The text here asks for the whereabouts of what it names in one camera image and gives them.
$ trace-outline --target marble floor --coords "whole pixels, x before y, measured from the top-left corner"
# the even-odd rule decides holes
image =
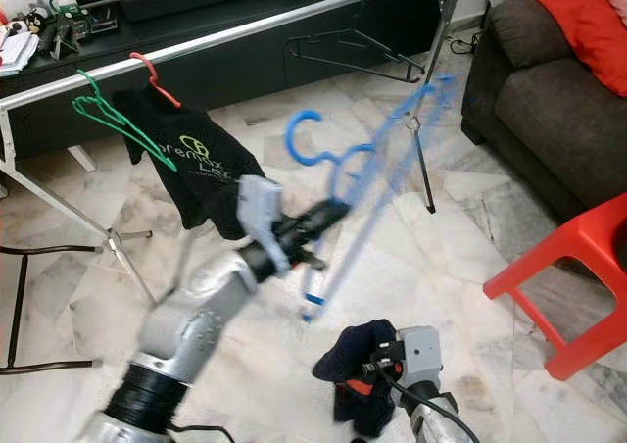
[[[225,330],[179,409],[178,424],[225,425],[238,443],[348,443],[350,425],[332,422],[331,386],[313,379],[311,368],[347,325],[387,318],[396,327],[439,329],[443,389],[454,393],[461,417],[483,443],[627,442],[627,348],[556,381],[544,371],[553,351],[537,327],[508,298],[490,301],[482,292],[485,280],[556,222],[489,146],[474,146],[460,133],[470,60],[445,47],[438,73],[456,76],[457,98],[422,130],[437,213],[425,210],[412,171],[347,284],[314,324],[297,317],[301,271],[265,284]],[[327,168],[304,168],[287,157],[281,140],[287,119],[303,108],[320,111],[324,122],[304,130],[299,147],[339,150],[363,142],[410,89],[347,74],[210,113],[257,156],[267,176],[282,183],[285,211],[293,215],[325,195]],[[423,109],[432,111],[432,102]],[[395,130],[391,158],[409,142],[403,128]],[[150,161],[132,167],[119,138],[85,149],[97,172],[83,171],[66,151],[29,161],[24,170],[103,225],[121,232],[153,229],[153,238],[127,242],[126,250],[153,293],[163,294],[186,238],[176,207]],[[2,245],[98,241],[23,188],[9,188],[0,202]],[[320,284],[339,265],[371,201],[327,236],[324,256],[331,269]],[[221,240],[210,223],[199,230],[190,268],[239,245]],[[4,364],[19,262],[9,256],[0,261]],[[571,330],[611,308],[607,295],[595,285],[582,287],[585,282],[585,276],[551,268],[535,279],[538,288],[529,287],[541,307]],[[555,286],[571,283],[564,299]],[[119,384],[148,305],[108,252],[32,258],[25,300],[19,364],[99,358],[102,366],[1,377],[0,441],[72,441]],[[179,441],[226,441],[220,438],[199,433]],[[377,441],[412,441],[405,413],[397,411]]]

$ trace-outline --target red cushion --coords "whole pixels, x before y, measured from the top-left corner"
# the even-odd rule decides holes
[[[538,0],[577,57],[612,92],[627,97],[627,28],[608,0]]]

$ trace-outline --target sofa armrest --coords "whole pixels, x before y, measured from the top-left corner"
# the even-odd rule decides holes
[[[517,68],[573,56],[559,25],[537,0],[506,0],[490,11],[489,20]]]

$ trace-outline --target clothes hanger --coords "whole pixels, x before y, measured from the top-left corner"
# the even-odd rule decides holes
[[[148,78],[150,84],[155,87],[159,91],[159,93],[161,93],[164,97],[170,100],[174,107],[181,107],[181,103],[178,100],[176,100],[169,92],[159,86],[159,75],[157,74],[157,70],[155,69],[153,63],[151,63],[148,58],[146,58],[146,56],[144,56],[143,54],[132,52],[128,57],[139,59],[140,61],[142,61],[148,68],[148,71],[150,71],[150,77]]]
[[[89,84],[91,85],[94,96],[80,96],[76,97],[72,100],[72,107],[76,110],[77,113],[83,115],[84,117],[88,117],[95,122],[103,124],[111,129],[120,132],[124,136],[128,137],[132,141],[139,144],[141,147],[146,149],[150,154],[152,154],[157,160],[164,163],[170,170],[173,172],[177,172],[176,164],[168,157],[164,156],[164,153],[161,151],[159,146],[148,137],[141,129],[135,126],[127,117],[125,117],[122,113],[116,110],[100,93],[100,88],[96,84],[96,81],[85,71],[81,69],[76,70],[80,75],[85,77]],[[95,105],[100,110],[107,120],[104,120],[100,117],[90,114],[86,110],[86,106]]]
[[[360,0],[360,10],[354,16],[358,25],[361,21],[364,10],[365,10],[365,0]],[[377,49],[383,54],[385,59],[387,59],[388,61],[391,61],[396,64],[406,64],[407,70],[406,70],[405,76],[397,77],[395,75],[381,73],[373,69],[363,68],[355,64],[342,63],[342,62],[333,61],[330,59],[319,58],[316,56],[308,55],[303,51],[303,48],[307,45],[314,46],[316,44],[320,44],[329,40],[333,40],[340,45],[344,45],[344,46],[348,46],[352,48],[367,49],[369,47],[369,48]],[[381,77],[391,78],[391,79],[399,80],[401,82],[406,82],[406,83],[417,83],[418,81],[420,81],[421,76],[424,74],[423,66],[416,63],[415,61],[408,58],[407,56],[404,56],[400,53],[395,53],[391,48],[389,48],[385,44],[380,43],[376,39],[355,29],[354,27],[338,29],[338,30],[333,30],[333,31],[326,31],[326,32],[316,33],[316,34],[311,34],[311,35],[306,35],[306,36],[295,36],[295,37],[289,38],[285,42],[285,47],[294,58],[305,59],[308,61],[314,61],[314,62],[323,63],[323,64],[330,64],[333,66],[350,69],[352,71],[360,71],[363,73],[379,75]]]

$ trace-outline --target sofa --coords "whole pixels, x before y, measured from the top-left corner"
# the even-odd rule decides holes
[[[463,133],[494,146],[564,221],[627,191],[627,98],[577,60],[536,0],[490,11],[462,116]]]

